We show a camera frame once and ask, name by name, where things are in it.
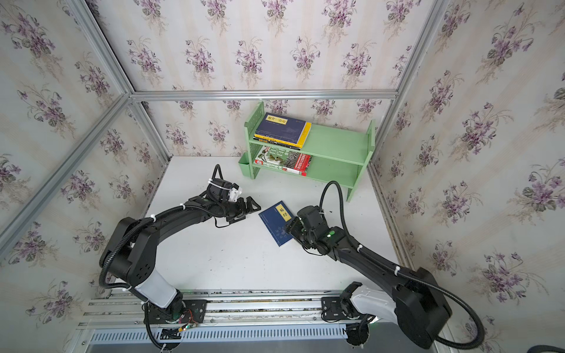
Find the blue thin booklet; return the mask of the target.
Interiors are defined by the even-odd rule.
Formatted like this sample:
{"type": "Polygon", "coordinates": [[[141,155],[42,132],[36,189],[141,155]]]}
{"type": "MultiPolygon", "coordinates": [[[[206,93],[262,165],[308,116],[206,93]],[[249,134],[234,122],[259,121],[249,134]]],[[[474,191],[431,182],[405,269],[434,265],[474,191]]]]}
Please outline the blue thin booklet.
{"type": "Polygon", "coordinates": [[[261,211],[259,216],[279,247],[293,239],[285,228],[294,215],[283,201],[261,211]]]}

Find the green red plant book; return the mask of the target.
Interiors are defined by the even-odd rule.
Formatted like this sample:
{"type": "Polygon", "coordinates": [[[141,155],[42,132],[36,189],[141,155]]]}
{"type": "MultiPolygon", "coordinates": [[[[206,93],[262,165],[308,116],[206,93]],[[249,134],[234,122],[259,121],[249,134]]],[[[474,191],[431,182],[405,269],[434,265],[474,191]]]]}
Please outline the green red plant book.
{"type": "Polygon", "coordinates": [[[311,159],[310,155],[297,151],[263,146],[257,153],[254,164],[306,177],[311,159]]]}

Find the black book gold title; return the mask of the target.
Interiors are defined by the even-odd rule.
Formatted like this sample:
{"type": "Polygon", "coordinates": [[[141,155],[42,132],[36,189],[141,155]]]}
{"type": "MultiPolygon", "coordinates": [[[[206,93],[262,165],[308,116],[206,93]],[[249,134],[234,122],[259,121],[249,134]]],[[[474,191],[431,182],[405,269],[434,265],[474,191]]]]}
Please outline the black book gold title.
{"type": "Polygon", "coordinates": [[[263,138],[253,137],[253,141],[262,142],[262,143],[265,143],[265,144],[271,144],[271,145],[274,145],[274,146],[281,146],[281,147],[285,147],[285,148],[296,150],[296,151],[301,151],[300,147],[280,143],[280,142],[277,142],[277,141],[270,141],[270,140],[266,140],[266,139],[263,139],[263,138]]]}

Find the dark blue hardcover book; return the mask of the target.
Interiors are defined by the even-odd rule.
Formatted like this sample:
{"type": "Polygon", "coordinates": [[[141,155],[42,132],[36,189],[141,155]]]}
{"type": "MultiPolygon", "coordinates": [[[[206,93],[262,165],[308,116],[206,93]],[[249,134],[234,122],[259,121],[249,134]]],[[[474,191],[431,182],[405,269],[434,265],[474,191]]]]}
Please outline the dark blue hardcover book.
{"type": "Polygon", "coordinates": [[[306,121],[266,113],[255,130],[258,138],[271,138],[297,145],[300,142],[306,121]]]}

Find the yellow cartoon book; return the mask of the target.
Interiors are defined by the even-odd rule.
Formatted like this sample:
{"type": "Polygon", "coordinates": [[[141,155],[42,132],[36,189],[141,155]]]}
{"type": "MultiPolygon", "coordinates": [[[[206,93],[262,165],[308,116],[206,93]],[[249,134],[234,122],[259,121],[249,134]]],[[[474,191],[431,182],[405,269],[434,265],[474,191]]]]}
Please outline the yellow cartoon book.
{"type": "Polygon", "coordinates": [[[271,138],[263,138],[263,139],[270,140],[270,141],[277,141],[277,142],[280,142],[280,143],[289,144],[289,145],[292,145],[292,146],[297,146],[297,147],[303,148],[303,146],[305,145],[305,142],[308,138],[310,129],[311,129],[311,123],[307,123],[307,125],[305,127],[305,131],[303,132],[303,136],[301,137],[300,142],[297,145],[290,144],[290,143],[283,142],[283,141],[277,141],[277,140],[274,140],[274,139],[271,139],[271,138]]]}

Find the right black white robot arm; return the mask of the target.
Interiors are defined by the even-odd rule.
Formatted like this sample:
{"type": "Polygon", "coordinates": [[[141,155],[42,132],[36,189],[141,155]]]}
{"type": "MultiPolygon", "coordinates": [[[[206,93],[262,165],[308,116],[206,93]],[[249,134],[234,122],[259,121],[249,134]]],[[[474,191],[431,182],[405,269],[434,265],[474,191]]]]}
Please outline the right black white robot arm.
{"type": "Polygon", "coordinates": [[[306,252],[316,250],[361,273],[376,284],[394,303],[394,314],[401,331],[414,344],[428,349],[433,343],[454,349],[478,348],[486,330],[478,314],[460,297],[440,287],[435,277],[419,268],[416,271],[393,263],[357,241],[343,222],[329,227],[322,204],[303,207],[286,230],[306,252]],[[475,336],[468,342],[454,342],[439,334],[453,311],[448,302],[463,308],[476,326],[475,336]]]}

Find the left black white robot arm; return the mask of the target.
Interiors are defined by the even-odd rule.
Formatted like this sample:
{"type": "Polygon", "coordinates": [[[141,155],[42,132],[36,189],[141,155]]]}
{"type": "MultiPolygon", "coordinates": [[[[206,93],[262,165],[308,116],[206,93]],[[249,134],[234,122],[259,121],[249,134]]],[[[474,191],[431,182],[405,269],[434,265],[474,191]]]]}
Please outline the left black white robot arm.
{"type": "Polygon", "coordinates": [[[241,194],[241,187],[227,181],[216,165],[201,194],[158,214],[120,220],[100,255],[99,287],[129,291],[146,307],[179,316],[182,294],[158,273],[157,247],[172,235],[210,219],[225,219],[231,225],[261,210],[252,197],[241,194]]]}

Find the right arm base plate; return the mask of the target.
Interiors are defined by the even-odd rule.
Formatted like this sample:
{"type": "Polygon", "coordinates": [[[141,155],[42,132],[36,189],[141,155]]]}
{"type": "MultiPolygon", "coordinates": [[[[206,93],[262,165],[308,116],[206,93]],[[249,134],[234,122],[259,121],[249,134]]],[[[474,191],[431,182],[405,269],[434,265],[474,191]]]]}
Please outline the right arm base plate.
{"type": "Polygon", "coordinates": [[[350,320],[350,317],[343,311],[339,297],[322,297],[321,318],[324,322],[339,322],[350,320]]]}

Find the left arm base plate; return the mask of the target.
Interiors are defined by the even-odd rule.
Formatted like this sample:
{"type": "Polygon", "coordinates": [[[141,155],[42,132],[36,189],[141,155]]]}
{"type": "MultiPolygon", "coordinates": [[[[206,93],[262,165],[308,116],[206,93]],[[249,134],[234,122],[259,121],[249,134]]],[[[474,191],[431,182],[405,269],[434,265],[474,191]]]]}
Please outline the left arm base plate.
{"type": "Polygon", "coordinates": [[[144,310],[144,323],[153,324],[202,324],[208,301],[204,299],[182,300],[166,309],[152,303],[144,310]]]}

